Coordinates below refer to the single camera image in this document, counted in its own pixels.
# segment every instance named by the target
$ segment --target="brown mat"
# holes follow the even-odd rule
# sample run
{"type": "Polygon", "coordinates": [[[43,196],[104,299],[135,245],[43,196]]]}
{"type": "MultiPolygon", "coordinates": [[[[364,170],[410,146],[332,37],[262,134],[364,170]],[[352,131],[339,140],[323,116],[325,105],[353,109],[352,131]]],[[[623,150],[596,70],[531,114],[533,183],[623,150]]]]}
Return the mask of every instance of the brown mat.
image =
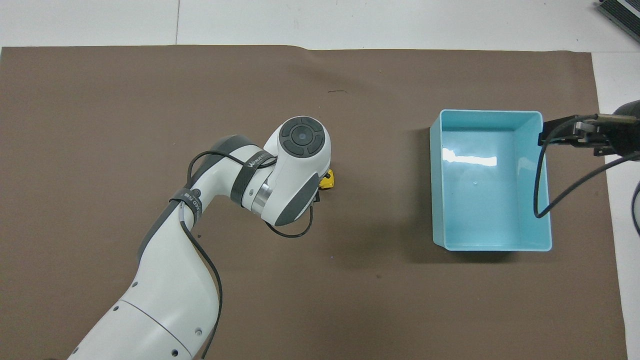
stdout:
{"type": "MultiPolygon", "coordinates": [[[[4,48],[0,64],[4,359],[67,357],[127,289],[193,155],[301,114],[329,129],[337,184],[311,232],[278,237],[222,198],[194,230],[225,289],[211,359],[626,358],[604,176],[552,211],[550,252],[431,238],[438,112],[596,112],[590,54],[4,48]]],[[[551,149],[551,195],[602,163],[551,149]]]]}

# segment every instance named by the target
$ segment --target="velcro strap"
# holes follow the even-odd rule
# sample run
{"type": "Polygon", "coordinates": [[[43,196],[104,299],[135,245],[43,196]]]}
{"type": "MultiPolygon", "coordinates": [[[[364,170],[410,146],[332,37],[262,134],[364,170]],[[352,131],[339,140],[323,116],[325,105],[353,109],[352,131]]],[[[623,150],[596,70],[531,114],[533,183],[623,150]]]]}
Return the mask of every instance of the velcro strap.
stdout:
{"type": "Polygon", "coordinates": [[[193,213],[193,224],[195,225],[198,219],[200,219],[200,216],[202,216],[202,201],[200,201],[200,198],[198,198],[198,196],[200,196],[200,190],[196,189],[194,191],[191,189],[182,188],[176,191],[171,199],[169,199],[169,201],[178,200],[184,202],[187,206],[189,206],[189,209],[191,209],[191,212],[193,213]]]}
{"type": "Polygon", "coordinates": [[[242,197],[246,187],[251,181],[251,178],[253,178],[255,172],[258,171],[258,167],[260,167],[260,165],[262,165],[262,163],[267,159],[271,159],[272,157],[273,155],[269,152],[260,150],[244,163],[242,169],[240,169],[240,172],[236,176],[236,181],[234,181],[233,187],[231,187],[231,200],[241,207],[244,207],[242,206],[242,197]]]}

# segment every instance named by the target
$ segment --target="white surface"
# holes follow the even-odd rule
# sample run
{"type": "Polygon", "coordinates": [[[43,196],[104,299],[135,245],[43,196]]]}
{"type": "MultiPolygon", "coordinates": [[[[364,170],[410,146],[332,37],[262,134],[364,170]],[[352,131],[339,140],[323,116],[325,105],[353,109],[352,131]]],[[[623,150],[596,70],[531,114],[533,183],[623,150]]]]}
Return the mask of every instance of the white surface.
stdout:
{"type": "MultiPolygon", "coordinates": [[[[601,112],[612,113],[620,105],[640,99],[640,53],[595,53],[593,70],[601,112]]],[[[605,158],[610,162],[619,156],[605,158]]],[[[631,198],[638,180],[640,163],[635,161],[607,171],[629,359],[640,359],[640,237],[631,219],[631,198]]]]}
{"type": "MultiPolygon", "coordinates": [[[[309,49],[571,50],[594,54],[600,111],[640,99],[640,44],[591,0],[0,1],[0,46],[287,44],[309,49]]],[[[640,360],[638,164],[607,172],[628,358],[640,360]]]]}

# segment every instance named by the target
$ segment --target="blue tray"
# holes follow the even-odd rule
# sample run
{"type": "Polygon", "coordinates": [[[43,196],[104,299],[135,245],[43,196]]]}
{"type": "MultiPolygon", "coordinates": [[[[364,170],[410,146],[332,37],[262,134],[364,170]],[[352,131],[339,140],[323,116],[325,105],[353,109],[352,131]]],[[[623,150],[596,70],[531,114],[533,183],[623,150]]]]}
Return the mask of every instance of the blue tray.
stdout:
{"type": "MultiPolygon", "coordinates": [[[[448,250],[549,251],[550,215],[533,215],[537,111],[442,110],[430,131],[433,241],[448,250]]],[[[547,170],[540,208],[548,200],[547,170]]]]}

